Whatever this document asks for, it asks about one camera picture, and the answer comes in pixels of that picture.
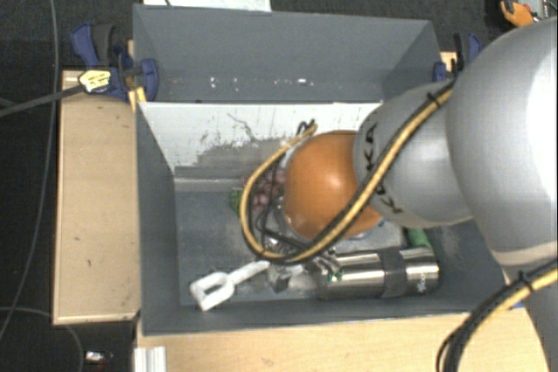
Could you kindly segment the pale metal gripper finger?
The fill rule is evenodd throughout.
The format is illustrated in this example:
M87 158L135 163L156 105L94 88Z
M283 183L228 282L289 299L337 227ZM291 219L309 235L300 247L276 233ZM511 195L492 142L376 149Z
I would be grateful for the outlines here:
M286 267L271 266L267 271L267 283L274 293L281 293L289 286L291 271Z

